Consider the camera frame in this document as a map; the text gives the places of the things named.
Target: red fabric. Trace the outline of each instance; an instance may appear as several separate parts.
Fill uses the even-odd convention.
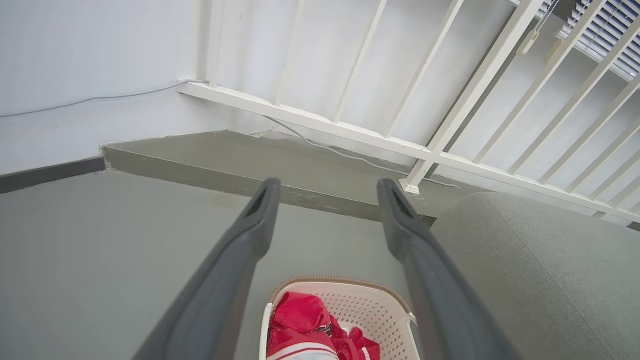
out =
[[[331,324],[331,341],[340,360],[366,360],[362,348],[367,349],[370,360],[380,360],[380,346],[377,342],[365,338],[358,327],[352,328],[347,335],[333,316],[331,316]]]
[[[287,292],[276,306],[271,326],[310,332],[327,327],[330,322],[329,312],[319,297]]]
[[[332,334],[324,330],[331,324]],[[334,349],[340,360],[380,360],[380,346],[357,327],[349,334],[329,315],[319,297],[287,292],[271,317],[267,356],[299,343],[318,343]]]

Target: white railing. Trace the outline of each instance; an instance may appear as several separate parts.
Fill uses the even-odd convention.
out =
[[[595,217],[613,215],[640,222],[640,215],[636,212],[639,206],[634,206],[634,209],[623,209],[619,207],[620,204],[624,203],[625,199],[637,195],[637,192],[640,191],[640,177],[622,189],[622,191],[615,195],[608,203],[598,200],[598,197],[606,192],[615,180],[621,177],[640,160],[640,152],[637,152],[631,159],[617,169],[617,171],[606,179],[604,183],[602,183],[590,196],[584,196],[573,192],[640,128],[640,122],[636,122],[632,127],[620,135],[618,139],[606,148],[606,150],[599,155],[599,157],[597,157],[597,159],[595,159],[592,164],[585,169],[585,171],[583,171],[583,173],[578,175],[576,180],[574,180],[569,187],[561,189],[547,184],[547,181],[567,164],[573,155],[602,128],[602,126],[613,116],[622,104],[624,104],[624,102],[627,101],[627,99],[629,99],[629,97],[638,89],[640,86],[640,76],[636,77],[629,83],[622,93],[613,100],[605,112],[597,118],[595,123],[586,130],[586,132],[560,157],[560,159],[547,171],[547,173],[544,174],[541,179],[529,179],[517,174],[522,164],[525,163],[529,157],[545,143],[545,140],[547,140],[547,138],[567,119],[569,114],[580,104],[589,91],[595,86],[597,81],[606,73],[608,68],[626,48],[628,43],[636,37],[640,31],[640,21],[635,21],[629,27],[620,41],[616,43],[609,54],[598,64],[587,80],[585,80],[585,82],[583,82],[583,84],[578,88],[576,94],[566,103],[564,108],[556,115],[551,123],[542,131],[537,139],[535,139],[531,146],[529,146],[522,156],[518,158],[516,163],[510,169],[502,170],[482,163],[485,156],[493,149],[498,140],[504,136],[504,133],[512,123],[514,123],[514,121],[524,112],[542,86],[558,68],[562,60],[574,47],[579,40],[581,33],[587,28],[589,23],[595,18],[600,8],[604,5],[605,0],[594,0],[591,3],[591,6],[580,18],[580,21],[575,25],[573,31],[567,36],[540,72],[538,78],[529,87],[502,125],[498,130],[496,130],[474,159],[462,158],[460,156],[444,152],[443,150],[454,136],[456,130],[461,126],[464,119],[471,112],[471,109],[482,93],[486,90],[490,81],[496,75],[500,66],[504,63],[505,59],[518,42],[518,39],[522,36],[530,21],[536,15],[536,12],[540,8],[543,0],[522,0],[427,146],[407,142],[405,140],[395,138],[392,135],[403,111],[412,99],[416,87],[420,83],[425,71],[431,63],[431,60],[438,51],[444,36],[447,34],[463,0],[452,0],[451,5],[449,6],[449,9],[447,10],[437,31],[436,38],[432,40],[429,49],[422,59],[413,79],[410,81],[410,84],[394,112],[394,115],[389,119],[386,129],[382,133],[377,133],[363,127],[348,124],[341,121],[341,118],[351,97],[354,81],[357,78],[360,67],[367,55],[369,44],[371,43],[371,39],[376,31],[378,21],[385,9],[387,0],[378,0],[377,10],[371,20],[369,30],[362,41],[362,45],[353,67],[351,68],[351,72],[344,87],[342,96],[338,102],[338,107],[333,119],[328,119],[305,110],[292,108],[281,103],[282,94],[285,89],[287,89],[287,68],[291,66],[291,61],[293,59],[293,52],[296,47],[296,39],[304,11],[305,0],[298,0],[294,24],[289,38],[289,47],[285,57],[285,63],[283,65],[284,69],[280,78],[275,102],[269,102],[253,95],[238,92],[229,88],[223,88],[217,85],[216,80],[218,78],[218,61],[220,57],[221,42],[220,34],[222,30],[221,9],[223,8],[223,0],[213,1],[214,6],[212,7],[211,17],[212,26],[210,29],[211,37],[207,60],[209,64],[207,75],[209,85],[202,83],[187,83],[179,87],[178,91],[180,93],[215,101],[261,115],[267,115],[291,124],[322,131],[324,133],[340,136],[342,138],[365,143],[380,149],[416,158],[418,161],[411,170],[409,176],[407,176],[406,179],[400,180],[402,187],[408,192],[417,192],[417,185],[420,183],[429,168],[433,164],[442,164],[447,167],[487,177],[489,179],[515,185],[520,188],[591,208],[596,211],[594,215]]]

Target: basket rim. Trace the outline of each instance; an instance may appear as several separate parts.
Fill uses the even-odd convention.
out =
[[[393,297],[396,301],[398,301],[398,303],[400,303],[400,306],[402,306],[402,308],[404,309],[405,313],[407,314],[411,313],[411,309],[409,308],[409,305],[407,305],[404,299],[400,295],[398,295],[398,293],[396,293],[394,290],[391,290],[390,288],[382,284],[378,284],[377,282],[356,279],[354,277],[323,276],[323,275],[300,275],[300,276],[290,277],[285,281],[281,282],[280,285],[278,285],[278,287],[271,292],[271,295],[269,296],[269,302],[273,303],[276,299],[276,296],[278,296],[278,294],[284,288],[286,288],[291,284],[295,284],[296,282],[335,282],[339,284],[358,285],[358,286],[365,286],[367,288],[381,290],[381,291],[384,291],[385,293],[388,293],[389,295],[391,295],[391,297]]]

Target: gray upholstered surface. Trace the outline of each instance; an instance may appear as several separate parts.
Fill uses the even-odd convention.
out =
[[[640,233],[504,193],[432,231],[524,359],[640,359]]]

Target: window blind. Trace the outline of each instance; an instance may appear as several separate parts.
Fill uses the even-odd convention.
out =
[[[516,6],[520,4],[520,0],[508,1]],[[544,16],[550,3],[552,0],[542,4],[537,18]],[[566,19],[557,37],[566,38],[590,4],[591,0],[575,0],[575,9]],[[640,0],[608,0],[575,44],[575,48],[597,62],[602,61],[639,13]],[[640,37],[636,37],[623,51],[610,70],[627,81],[636,76],[640,71]]]

